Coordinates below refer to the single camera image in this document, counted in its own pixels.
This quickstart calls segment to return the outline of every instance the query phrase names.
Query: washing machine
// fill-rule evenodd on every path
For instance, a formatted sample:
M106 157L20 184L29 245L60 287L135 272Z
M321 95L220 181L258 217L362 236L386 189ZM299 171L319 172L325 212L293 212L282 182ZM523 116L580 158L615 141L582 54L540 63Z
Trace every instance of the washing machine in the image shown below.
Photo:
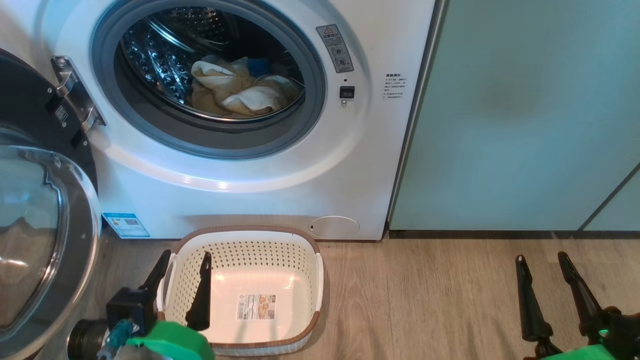
M57 126L79 118L60 141L91 148L100 211L122 238L276 224L379 240L433 5L0 0L0 47L66 99L46 107ZM207 57L296 91L251 113L197 104L220 105L192 75Z

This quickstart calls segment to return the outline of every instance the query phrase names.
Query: basket bottom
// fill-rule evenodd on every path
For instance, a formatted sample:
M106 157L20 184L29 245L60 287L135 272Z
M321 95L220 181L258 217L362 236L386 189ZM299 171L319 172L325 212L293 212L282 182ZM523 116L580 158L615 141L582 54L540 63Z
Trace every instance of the basket bottom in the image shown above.
M255 267L215 268L211 275L211 327L200 332L211 343L284 340L311 321L312 287L302 273Z

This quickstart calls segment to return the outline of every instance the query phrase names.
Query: washing machine door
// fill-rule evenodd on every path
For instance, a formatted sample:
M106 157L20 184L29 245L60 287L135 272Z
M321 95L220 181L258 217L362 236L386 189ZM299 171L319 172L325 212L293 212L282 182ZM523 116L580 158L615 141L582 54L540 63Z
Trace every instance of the washing machine door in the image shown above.
M0 359L25 359L79 300L101 222L90 146L67 98L2 50L0 78Z

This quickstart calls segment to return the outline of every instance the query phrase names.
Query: laundry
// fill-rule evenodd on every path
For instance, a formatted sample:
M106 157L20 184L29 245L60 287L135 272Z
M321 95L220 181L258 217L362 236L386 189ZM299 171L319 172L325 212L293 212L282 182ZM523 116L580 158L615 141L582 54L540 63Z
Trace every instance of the laundry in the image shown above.
M213 55L196 61L191 105L207 113L251 117L278 111L297 98L300 90L290 79L251 76L250 61L244 57L228 63Z

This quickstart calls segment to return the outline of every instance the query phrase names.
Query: black baseboard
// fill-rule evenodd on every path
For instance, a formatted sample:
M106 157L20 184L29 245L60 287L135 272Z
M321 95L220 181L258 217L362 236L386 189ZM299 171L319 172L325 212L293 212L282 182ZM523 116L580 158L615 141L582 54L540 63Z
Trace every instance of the black baseboard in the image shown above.
M640 239L640 231L390 230L391 239Z

